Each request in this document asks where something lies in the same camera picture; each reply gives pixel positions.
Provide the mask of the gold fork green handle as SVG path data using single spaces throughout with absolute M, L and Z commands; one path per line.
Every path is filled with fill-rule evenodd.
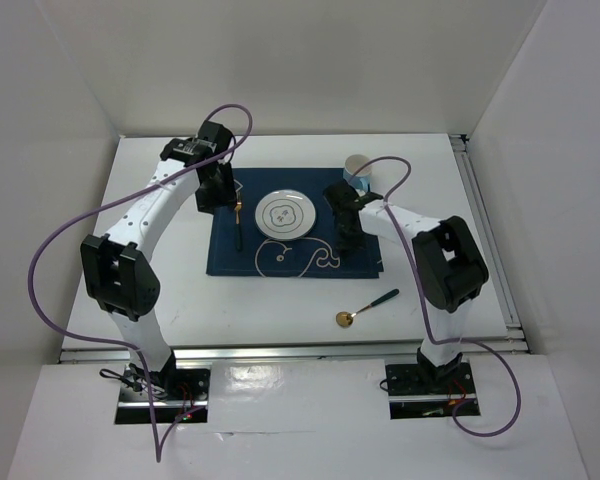
M 237 199 L 234 207 L 235 223 L 234 223 L 234 246 L 235 249 L 240 252 L 243 249 L 243 238 L 241 229 L 241 210 L 242 201 Z

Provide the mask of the white and blue mug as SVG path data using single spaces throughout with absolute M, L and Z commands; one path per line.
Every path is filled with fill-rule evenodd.
M 368 157 L 355 154 L 345 160 L 343 178 L 354 189 L 368 193 L 371 190 L 371 177 L 372 165 Z

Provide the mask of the blue fish placemat cloth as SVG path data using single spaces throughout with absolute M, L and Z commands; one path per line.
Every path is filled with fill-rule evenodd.
M 384 271 L 375 236 L 365 237 L 363 249 L 345 257 L 335 249 L 332 211 L 323 190 L 343 178 L 342 168 L 237 168 L 236 190 L 241 193 L 242 249 L 235 244 L 235 212 L 215 210 L 206 273 L 215 277 L 304 277 L 318 279 L 376 279 Z M 308 235 L 296 240 L 273 240 L 256 225 L 256 206 L 267 194 L 295 190 L 316 208 Z

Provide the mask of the white plate with rings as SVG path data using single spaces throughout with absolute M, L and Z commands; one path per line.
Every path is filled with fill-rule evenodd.
M 258 202 L 254 219 L 258 230 L 267 238 L 291 241 L 313 229 L 317 210 L 304 193 L 283 189 L 266 194 Z

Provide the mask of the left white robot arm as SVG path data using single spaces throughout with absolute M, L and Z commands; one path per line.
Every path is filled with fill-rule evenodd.
M 130 369 L 156 399 L 173 394 L 178 376 L 175 354 L 155 312 L 161 290 L 150 265 L 155 247 L 180 207 L 197 191 L 211 195 L 212 208 L 235 202 L 231 165 L 224 159 L 171 177 L 235 143 L 231 133 L 223 140 L 201 135 L 172 139 L 148 183 L 157 188 L 138 198 L 104 234 L 88 235 L 80 246 L 87 294 L 117 326 L 129 345 Z

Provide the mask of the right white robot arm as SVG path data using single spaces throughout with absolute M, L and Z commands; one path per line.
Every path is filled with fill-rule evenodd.
M 405 249 L 425 325 L 416 354 L 416 379 L 424 390 L 440 391 L 461 363 L 460 343 L 471 302 L 489 280 L 467 223 L 459 216 L 427 217 L 376 193 L 360 195 L 344 180 L 328 186 L 323 195 L 333 213 L 339 255 L 364 249 L 368 235 Z

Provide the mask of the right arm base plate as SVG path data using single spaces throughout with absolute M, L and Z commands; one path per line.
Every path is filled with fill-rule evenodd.
M 458 416 L 479 416 L 480 407 L 473 374 L 468 362 L 447 379 L 427 383 L 416 364 L 388 364 L 379 388 L 388 395 L 392 420 L 451 417 L 460 405 Z

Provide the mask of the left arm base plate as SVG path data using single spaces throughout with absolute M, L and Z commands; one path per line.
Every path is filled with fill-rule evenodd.
M 101 376 L 112 371 L 100 371 Z M 150 424 L 148 389 L 144 378 L 138 377 L 128 366 L 122 374 L 113 373 L 120 381 L 120 390 L 114 423 L 117 425 Z M 178 369 L 172 384 L 166 388 L 153 386 L 156 421 L 170 424 L 178 416 L 182 423 L 206 423 L 211 369 L 208 367 Z

